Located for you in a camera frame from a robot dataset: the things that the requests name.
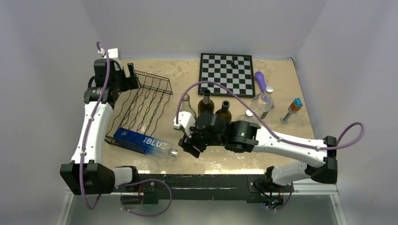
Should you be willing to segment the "black wire wine rack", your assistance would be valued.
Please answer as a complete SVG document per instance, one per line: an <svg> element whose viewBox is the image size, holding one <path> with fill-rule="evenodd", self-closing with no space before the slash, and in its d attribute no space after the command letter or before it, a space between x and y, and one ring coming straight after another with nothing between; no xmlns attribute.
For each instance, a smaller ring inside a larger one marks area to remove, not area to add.
<svg viewBox="0 0 398 225"><path fill-rule="evenodd" d="M154 136L173 91L169 78L136 71L139 88L122 92L108 123L105 142L116 145L114 134L124 128Z"/></svg>

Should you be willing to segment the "blue square bottle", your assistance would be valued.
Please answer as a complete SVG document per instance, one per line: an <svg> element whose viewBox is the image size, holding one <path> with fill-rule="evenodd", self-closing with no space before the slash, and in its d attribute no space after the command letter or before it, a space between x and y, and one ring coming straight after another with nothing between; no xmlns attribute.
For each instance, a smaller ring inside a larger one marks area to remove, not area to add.
<svg viewBox="0 0 398 225"><path fill-rule="evenodd" d="M128 129L118 128L113 137L122 148L134 152L162 159L175 158L178 155L172 143Z"/></svg>

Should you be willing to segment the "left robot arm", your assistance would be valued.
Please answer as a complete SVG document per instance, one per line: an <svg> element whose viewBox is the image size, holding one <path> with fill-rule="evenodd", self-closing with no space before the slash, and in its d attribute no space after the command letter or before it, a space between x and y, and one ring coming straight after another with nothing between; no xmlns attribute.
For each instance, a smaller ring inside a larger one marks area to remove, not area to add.
<svg viewBox="0 0 398 225"><path fill-rule="evenodd" d="M139 88L134 65L128 64L130 76L115 60L95 60L95 75L84 93L84 124L76 151L68 164L62 164L60 175L75 195L81 187L87 195L110 194L122 185L127 191L139 188L135 166L109 169L103 165L103 149L107 126L119 94Z"/></svg>

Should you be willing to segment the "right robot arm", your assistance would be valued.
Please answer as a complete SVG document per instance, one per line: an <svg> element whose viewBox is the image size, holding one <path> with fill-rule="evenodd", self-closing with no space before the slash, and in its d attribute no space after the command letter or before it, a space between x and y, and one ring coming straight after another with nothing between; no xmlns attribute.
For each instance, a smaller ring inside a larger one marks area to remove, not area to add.
<svg viewBox="0 0 398 225"><path fill-rule="evenodd" d="M173 127L184 132L179 146L196 158L208 146L220 146L235 153L261 152L295 159L294 163L267 169L263 184L270 191L304 179L323 184L337 182L336 155L325 150L335 144L334 137L316 140L281 133L272 136L264 126L241 120L227 123L211 113L194 118L189 112L180 112Z"/></svg>

